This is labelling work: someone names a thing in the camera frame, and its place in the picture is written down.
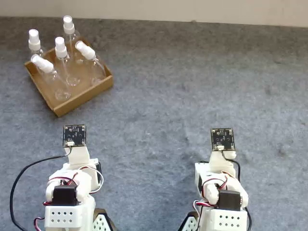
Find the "circuit board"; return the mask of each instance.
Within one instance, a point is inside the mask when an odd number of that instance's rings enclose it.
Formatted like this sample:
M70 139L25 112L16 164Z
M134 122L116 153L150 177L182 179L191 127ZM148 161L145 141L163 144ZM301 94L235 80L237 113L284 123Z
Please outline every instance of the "circuit board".
M212 150L218 151L218 146L224 146L224 151L235 151L233 129L212 128Z
M66 125L63 128L63 147L67 142L73 141L74 146L86 146L86 125Z

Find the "clear plastic bottle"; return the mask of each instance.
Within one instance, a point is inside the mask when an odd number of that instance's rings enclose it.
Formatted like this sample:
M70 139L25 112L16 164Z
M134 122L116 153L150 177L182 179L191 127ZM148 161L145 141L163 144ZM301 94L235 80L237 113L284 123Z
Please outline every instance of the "clear plastic bottle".
M29 49L30 49L30 57L31 58L34 54L39 55L40 57L44 57L45 55L45 49L40 45L39 40L39 32L36 29L29 30ZM37 68L40 75L43 74L43 72Z
M63 17L64 39L67 44L68 53L74 60L78 60L75 43L80 38L80 33L75 29L73 18L69 15Z
M53 68L53 64L47 59L43 59L35 54L31 57L31 62L35 64L44 74L42 77L54 91L54 96L58 101L66 101L71 97L66 82L61 79L58 72Z
M56 59L54 61L55 69L58 70L59 74L66 80L69 86L76 86L80 83L78 78L73 72L73 61L67 53L64 38L56 37L55 39L55 52Z
M105 79L106 72L104 64L102 63L101 59L95 55L95 51L91 47L84 44L82 41L78 41L75 47L87 60L86 66L90 69L91 84L98 84L100 81Z

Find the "cardboard box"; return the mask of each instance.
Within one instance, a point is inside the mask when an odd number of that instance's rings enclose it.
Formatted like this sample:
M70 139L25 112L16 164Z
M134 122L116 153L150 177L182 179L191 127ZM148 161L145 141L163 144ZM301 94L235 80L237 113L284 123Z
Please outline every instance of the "cardboard box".
M81 38L84 43L88 46L90 45L85 39ZM55 60L55 50L54 48L49 50L45 56L46 59L51 61ZM38 73L35 65L31 62L26 62L25 67L28 70L28 73L34 82L35 86L43 96L44 100L46 101L48 107L58 116L61 117L66 113L74 110L75 108L79 107L83 103L89 101L93 97L97 96L99 93L111 88L113 86L113 76L106 65L105 72L106 78L95 86L91 86L90 78L88 73L84 70L84 78L82 78L80 84L75 87L70 87L70 91L72 93L71 97L65 102L57 101L54 96L53 92L49 90L49 86L43 81L41 75Z

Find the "gray carpet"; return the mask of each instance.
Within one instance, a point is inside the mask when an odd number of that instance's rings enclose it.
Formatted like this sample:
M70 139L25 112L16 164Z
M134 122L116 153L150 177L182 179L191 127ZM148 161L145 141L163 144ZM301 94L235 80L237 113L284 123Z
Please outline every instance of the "gray carpet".
M61 19L0 18L0 229L20 169L63 154L62 129L86 123L103 166L95 195L120 231L176 231L197 199L194 162L211 127L233 127L254 231L307 230L308 29L75 20L105 59L114 87L56 118L31 82L27 30L53 46ZM47 177L65 160L32 167L16 189L18 221L43 216Z

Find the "white spray nozzle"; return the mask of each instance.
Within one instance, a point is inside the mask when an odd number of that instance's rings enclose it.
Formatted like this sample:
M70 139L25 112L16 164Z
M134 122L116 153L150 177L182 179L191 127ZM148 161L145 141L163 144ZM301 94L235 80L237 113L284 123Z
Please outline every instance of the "white spray nozzle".
M75 47L86 59L91 60L95 58L95 51L91 47L84 44L83 41L78 41L75 44Z
M74 34L75 26L73 23L73 18L69 15L63 17L63 29L64 32L68 35Z
M55 48L56 56L58 58L65 58L67 56L67 50L64 43L64 38L56 37L54 41L56 43L56 48Z
M53 64L49 62L47 59L43 59L42 57L40 57L38 54L34 54L31 57L31 62L33 62L35 66L37 66L46 74L53 71Z
M36 29L29 30L29 48L32 51L38 51L40 49L39 32Z

